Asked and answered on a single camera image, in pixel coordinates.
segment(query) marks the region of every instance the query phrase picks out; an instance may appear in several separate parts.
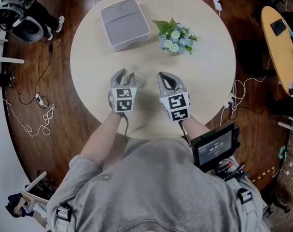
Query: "small screen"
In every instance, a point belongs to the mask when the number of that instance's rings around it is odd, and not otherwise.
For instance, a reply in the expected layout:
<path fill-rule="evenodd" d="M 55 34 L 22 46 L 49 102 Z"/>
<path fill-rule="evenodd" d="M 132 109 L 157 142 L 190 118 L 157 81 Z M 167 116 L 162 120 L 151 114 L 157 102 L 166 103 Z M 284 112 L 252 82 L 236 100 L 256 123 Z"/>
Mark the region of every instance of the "small screen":
<path fill-rule="evenodd" d="M 198 148 L 200 165 L 216 158 L 232 147 L 232 131 Z"/>

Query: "desk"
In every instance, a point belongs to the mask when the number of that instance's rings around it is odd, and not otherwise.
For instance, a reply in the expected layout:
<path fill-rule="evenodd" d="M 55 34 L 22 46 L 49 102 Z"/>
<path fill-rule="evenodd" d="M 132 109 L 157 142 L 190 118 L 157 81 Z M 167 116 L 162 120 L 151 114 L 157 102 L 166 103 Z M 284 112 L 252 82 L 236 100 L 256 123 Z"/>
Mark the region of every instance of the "desk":
<path fill-rule="evenodd" d="M 273 32 L 270 24 L 283 19 L 273 8 L 266 6 L 261 12 L 263 32 L 277 76 L 285 92 L 289 95 L 288 84 L 293 81 L 293 59 L 291 50 L 293 43 L 290 38 L 289 26 L 279 36 Z"/>
<path fill-rule="evenodd" d="M 108 91 L 111 77 L 120 69 L 142 72 L 146 84 L 138 89 L 134 111 L 128 115 L 128 136 L 141 139 L 182 135 L 178 123 L 170 122 L 159 103 L 157 74 L 180 77 L 191 96 L 191 113 L 201 123 L 209 122 L 226 102 L 234 81 L 236 59 L 227 28 L 216 12 L 202 0 L 137 0 L 151 29 L 151 39 L 131 49 L 113 52 L 109 46 L 100 10 L 122 0 L 102 0 L 79 25 L 71 46 L 70 69 L 75 89 L 86 108 L 103 121 L 111 108 Z M 200 41 L 191 56 L 170 56 L 159 49 L 152 20 L 174 18 L 191 27 Z M 123 119 L 118 132 L 124 134 Z"/>

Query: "strap buckle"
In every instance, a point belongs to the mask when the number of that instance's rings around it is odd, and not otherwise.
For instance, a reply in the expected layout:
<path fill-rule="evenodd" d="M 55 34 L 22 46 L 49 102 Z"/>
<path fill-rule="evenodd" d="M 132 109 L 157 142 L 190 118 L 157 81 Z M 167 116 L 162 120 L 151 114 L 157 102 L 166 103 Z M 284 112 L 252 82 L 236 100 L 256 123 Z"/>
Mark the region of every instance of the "strap buckle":
<path fill-rule="evenodd" d="M 241 200 L 241 204 L 245 204 L 252 200 L 251 192 L 245 188 L 240 188 L 237 192 L 237 196 Z"/>
<path fill-rule="evenodd" d="M 60 205 L 56 209 L 56 216 L 64 221 L 70 222 L 71 220 L 71 214 L 72 214 L 72 208 L 69 204 L 65 203 Z"/>

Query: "white table top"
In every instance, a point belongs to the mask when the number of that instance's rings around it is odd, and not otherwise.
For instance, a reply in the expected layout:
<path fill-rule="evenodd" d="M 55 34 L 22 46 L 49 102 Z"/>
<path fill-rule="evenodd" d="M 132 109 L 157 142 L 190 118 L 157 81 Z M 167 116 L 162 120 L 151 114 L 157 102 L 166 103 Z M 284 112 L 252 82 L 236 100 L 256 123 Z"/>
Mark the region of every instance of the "white table top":
<path fill-rule="evenodd" d="M 170 72 L 182 79 L 191 97 L 191 114 L 208 123 L 226 102 L 236 70 L 229 32 L 215 11 L 202 0 L 137 0 L 151 29 L 151 40 L 132 49 L 113 52 L 100 18 L 100 10 L 122 0 L 102 0 L 79 25 L 71 47 L 71 75 L 86 108 L 103 121 L 111 108 L 108 91 L 111 77 L 120 69 L 142 72 L 146 84 L 138 89 L 134 111 L 128 115 L 128 136 L 141 139 L 182 135 L 177 122 L 169 121 L 159 103 L 157 74 Z M 196 52 L 170 56 L 159 49 L 152 20 L 174 18 L 190 27 L 201 39 Z M 118 132 L 124 134 L 123 119 Z"/>

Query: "gray box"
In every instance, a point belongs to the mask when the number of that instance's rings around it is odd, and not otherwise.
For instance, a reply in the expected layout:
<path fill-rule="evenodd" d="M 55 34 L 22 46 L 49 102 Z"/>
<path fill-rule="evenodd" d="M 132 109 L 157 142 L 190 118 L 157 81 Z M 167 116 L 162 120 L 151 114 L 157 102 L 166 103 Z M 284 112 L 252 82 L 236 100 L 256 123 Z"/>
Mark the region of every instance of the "gray box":
<path fill-rule="evenodd" d="M 150 28 L 136 0 L 124 0 L 100 11 L 111 47 L 121 51 L 151 38 Z"/>

